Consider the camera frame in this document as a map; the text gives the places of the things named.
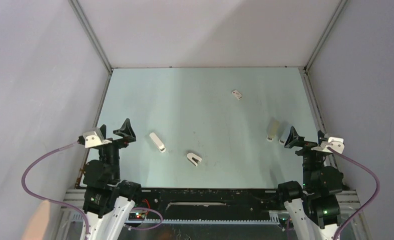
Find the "small white mini stapler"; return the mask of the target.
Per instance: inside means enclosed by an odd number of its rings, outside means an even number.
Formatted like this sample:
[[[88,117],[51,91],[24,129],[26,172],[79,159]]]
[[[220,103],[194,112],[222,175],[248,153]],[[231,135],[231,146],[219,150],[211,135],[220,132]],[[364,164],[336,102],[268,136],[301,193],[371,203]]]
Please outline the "small white mini stapler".
[[[194,166],[196,166],[196,167],[197,167],[197,166],[201,163],[201,161],[202,161],[202,158],[201,158],[200,156],[196,155],[196,154],[193,153],[193,152],[187,153],[186,157],[187,157],[188,161],[189,161],[190,163],[192,163],[192,164],[193,164]]]

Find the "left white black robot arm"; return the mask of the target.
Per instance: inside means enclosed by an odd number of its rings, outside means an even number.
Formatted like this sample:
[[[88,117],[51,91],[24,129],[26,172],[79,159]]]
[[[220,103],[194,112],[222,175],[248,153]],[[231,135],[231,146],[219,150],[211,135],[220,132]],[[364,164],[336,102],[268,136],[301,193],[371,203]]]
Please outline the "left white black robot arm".
[[[78,137],[78,143],[86,149],[96,149],[98,159],[85,164],[83,183],[84,223],[81,239],[115,240],[118,238],[127,214],[142,204],[141,185],[122,180],[120,173],[120,149],[136,141],[130,119],[113,133],[118,139],[107,137],[106,125],[96,127]]]

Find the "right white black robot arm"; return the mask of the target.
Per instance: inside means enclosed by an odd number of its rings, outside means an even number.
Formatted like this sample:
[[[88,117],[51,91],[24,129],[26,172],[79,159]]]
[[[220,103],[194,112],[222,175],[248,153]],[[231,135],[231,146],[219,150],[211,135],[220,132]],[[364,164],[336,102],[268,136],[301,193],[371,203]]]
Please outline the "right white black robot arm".
[[[318,131],[318,141],[306,141],[293,126],[280,140],[285,148],[299,147],[302,157],[302,184],[284,182],[276,189],[276,204],[286,209],[300,240],[333,240],[341,225],[341,212],[336,195],[343,191],[343,173],[324,164],[331,154],[344,150],[342,138]]]

